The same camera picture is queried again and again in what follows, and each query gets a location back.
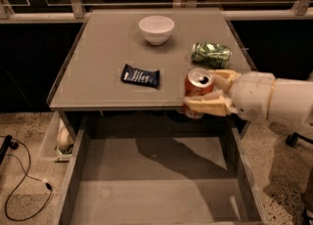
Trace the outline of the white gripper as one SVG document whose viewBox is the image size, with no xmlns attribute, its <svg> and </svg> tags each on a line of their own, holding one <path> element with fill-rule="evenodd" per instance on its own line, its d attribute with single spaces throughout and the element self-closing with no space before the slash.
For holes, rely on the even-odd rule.
<svg viewBox="0 0 313 225">
<path fill-rule="evenodd" d="M 184 104 L 192 111 L 226 116 L 236 113 L 241 119 L 266 119 L 270 93 L 276 77 L 252 71 L 241 75 L 233 69 L 210 69 L 214 85 L 221 90 L 203 96 L 186 96 Z"/>
</svg>

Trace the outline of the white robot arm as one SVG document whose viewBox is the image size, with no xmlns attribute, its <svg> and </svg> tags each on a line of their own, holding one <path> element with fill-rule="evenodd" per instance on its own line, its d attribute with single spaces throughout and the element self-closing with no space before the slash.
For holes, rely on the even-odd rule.
<svg viewBox="0 0 313 225">
<path fill-rule="evenodd" d="M 276 78 L 272 73 L 211 69 L 215 90 L 203 96 L 186 96 L 195 112 L 217 116 L 236 114 L 243 120 L 269 120 L 292 131 L 309 134 L 313 121 L 313 82 Z"/>
</svg>

